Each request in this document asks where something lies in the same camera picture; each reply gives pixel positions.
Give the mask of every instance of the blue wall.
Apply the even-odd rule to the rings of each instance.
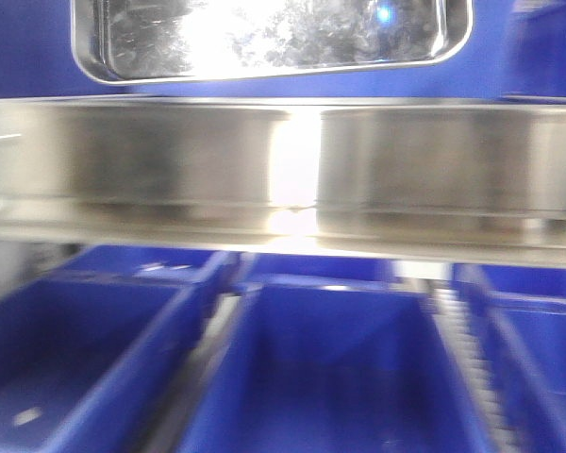
[[[0,97],[121,92],[81,73],[69,29],[68,0],[0,0]]]

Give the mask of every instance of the blue panel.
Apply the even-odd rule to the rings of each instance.
[[[146,85],[134,92],[183,96],[441,96],[495,98],[504,85],[504,43],[512,2],[474,0],[475,25],[448,61],[410,69],[259,80]]]
[[[516,14],[510,30],[508,93],[566,97],[566,0]]]
[[[493,451],[418,296],[265,287],[242,302],[178,453]]]
[[[117,452],[196,344],[191,289],[40,280],[0,301],[0,453]]]
[[[335,285],[382,290],[396,280],[392,260],[269,253],[245,258],[240,284]]]
[[[124,91],[92,82],[75,65],[69,3],[0,1],[0,97]]]

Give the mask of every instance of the stainless steel tray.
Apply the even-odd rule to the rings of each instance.
[[[566,265],[566,106],[0,101],[0,238]]]
[[[472,0],[72,0],[73,48],[109,84],[432,64],[467,41]]]

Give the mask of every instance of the blue plastic bin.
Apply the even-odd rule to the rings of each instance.
[[[488,318],[483,348],[524,451],[566,453],[566,304],[493,307]]]
[[[193,287],[39,280],[0,300],[0,453],[122,451],[200,320]]]
[[[178,453],[492,452],[419,295],[266,286]]]
[[[484,285],[503,297],[516,294],[566,298],[566,269],[458,264],[455,280]]]
[[[391,260],[272,253],[248,255],[238,277],[242,287],[261,283],[384,290],[394,281]]]
[[[489,307],[549,310],[566,305],[566,269],[455,264],[453,286],[469,302],[477,336],[487,328]]]
[[[185,248],[98,245],[60,266],[63,277],[116,277],[151,283],[197,283],[205,292],[204,314],[214,310],[216,294],[227,290],[239,253]]]

